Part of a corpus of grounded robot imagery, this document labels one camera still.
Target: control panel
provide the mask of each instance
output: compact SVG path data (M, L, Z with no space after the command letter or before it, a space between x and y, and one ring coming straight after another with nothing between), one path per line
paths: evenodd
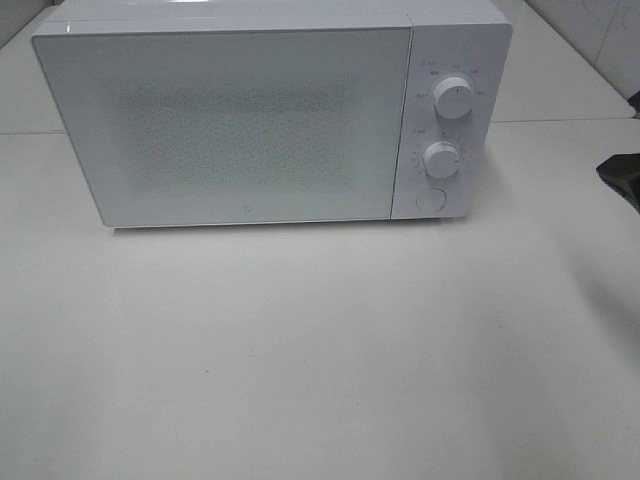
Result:
M510 37L505 24L414 27L392 219L467 213Z

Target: power level knob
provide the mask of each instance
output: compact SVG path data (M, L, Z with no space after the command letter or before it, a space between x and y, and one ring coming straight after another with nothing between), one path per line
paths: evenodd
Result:
M471 81L458 75L441 80L433 89L436 111L449 120L464 117L471 111L473 95Z
M447 178L460 168L460 150L449 142L436 142L424 151L424 168L433 178Z

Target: round button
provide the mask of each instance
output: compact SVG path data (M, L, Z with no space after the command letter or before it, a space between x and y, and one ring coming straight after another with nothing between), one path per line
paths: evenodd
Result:
M418 194L416 205L420 210L437 213L447 203L447 194L439 188L428 188Z
M433 89L436 111L449 120L464 117L473 107L473 86L462 76L440 81Z
M447 178L460 168L460 151L449 142L436 142L422 155L424 169L433 178Z

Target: white tiled wall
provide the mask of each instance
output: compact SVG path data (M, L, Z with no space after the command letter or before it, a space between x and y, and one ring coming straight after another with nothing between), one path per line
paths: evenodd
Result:
M0 0L0 47L51 4L51 0Z
M620 0L596 68L625 97L640 90L639 0Z
M504 12L505 17L515 25L523 0L493 0L493 3Z
M625 97L640 90L640 0L527 0Z

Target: black object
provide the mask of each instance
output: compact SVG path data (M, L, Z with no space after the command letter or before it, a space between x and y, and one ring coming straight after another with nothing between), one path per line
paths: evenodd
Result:
M640 92L636 93L629 99L629 105L636 109L636 113L640 115Z
M596 170L604 183L640 213L640 153L614 155Z

